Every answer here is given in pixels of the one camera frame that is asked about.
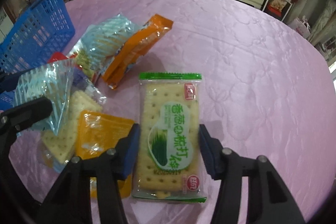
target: cracker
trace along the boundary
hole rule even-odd
[[[146,84],[136,169],[140,188],[156,190],[157,194],[161,193],[161,191],[181,191],[183,185],[182,180],[185,180],[190,175],[198,174],[199,105],[197,100],[186,100],[184,96],[184,83]],[[191,142],[194,153],[192,161],[183,170],[160,170],[148,152],[148,137],[150,131],[159,120],[161,107],[166,102],[178,102],[188,107],[190,111],[188,139]]]
[[[77,124],[83,110],[101,112],[102,107],[83,91],[76,91],[69,102],[68,121],[61,127],[57,136],[51,130],[42,131],[42,142],[60,162],[70,159],[75,151]]]

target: blue gripper pad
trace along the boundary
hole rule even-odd
[[[122,168],[117,171],[121,180],[132,172],[139,150],[140,126],[135,123],[128,136],[118,141],[115,149],[121,159]]]
[[[225,172],[225,162],[221,157],[223,146],[218,139],[211,138],[205,125],[199,125],[199,148],[207,173],[213,180],[221,179]]]

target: cracker package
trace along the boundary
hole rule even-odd
[[[67,55],[95,83],[107,57],[123,46],[139,27],[123,15],[112,17],[98,25],[90,25]]]
[[[106,60],[101,71],[104,82],[110,88],[116,88],[138,58],[145,55],[172,27],[173,22],[171,20],[158,14],[152,16],[114,56]]]
[[[196,73],[141,73],[141,135],[132,195],[204,202]]]
[[[84,110],[79,116],[76,155],[83,160],[100,156],[117,142],[128,135],[134,124],[133,120]],[[121,198],[131,194],[132,175],[118,181]],[[90,179],[92,198],[97,198],[97,179]]]
[[[14,107],[41,96],[47,97],[52,102],[51,115],[36,122],[31,129],[50,130],[56,136],[59,134],[61,125],[68,118],[74,70],[73,60],[61,60],[34,68],[19,77],[14,92]]]
[[[106,97],[92,83],[85,90],[73,87],[68,120],[61,126],[59,134],[54,136],[51,130],[41,132],[40,151],[43,163],[60,173],[75,152],[80,113],[83,110],[102,112],[105,103]]]

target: table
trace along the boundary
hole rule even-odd
[[[139,121],[141,71],[199,72],[200,122],[241,156],[266,155],[288,185],[305,219],[329,194],[336,170],[336,96],[323,57],[275,18],[235,0],[74,0],[67,9],[76,34],[123,13],[138,24],[155,13],[174,21],[117,90],[99,82],[108,112]],[[57,178],[38,162],[39,133],[24,134],[10,158],[34,198],[42,201]],[[123,200],[129,223],[209,223],[219,182],[201,170],[205,203]],[[243,182],[240,223],[247,209]],[[98,223],[93,203],[94,223]]]

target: yellow snack package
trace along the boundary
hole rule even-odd
[[[131,69],[140,56],[145,55],[153,45],[173,26],[173,21],[161,15],[154,15],[122,48],[106,62],[101,71],[103,80],[114,89],[125,73]]]
[[[79,115],[76,155],[83,160],[100,156],[115,147],[118,140],[128,135],[133,120],[115,117],[99,112],[84,110]],[[97,198],[96,178],[90,179],[92,198]],[[118,181],[121,198],[131,194],[132,174],[125,181]]]

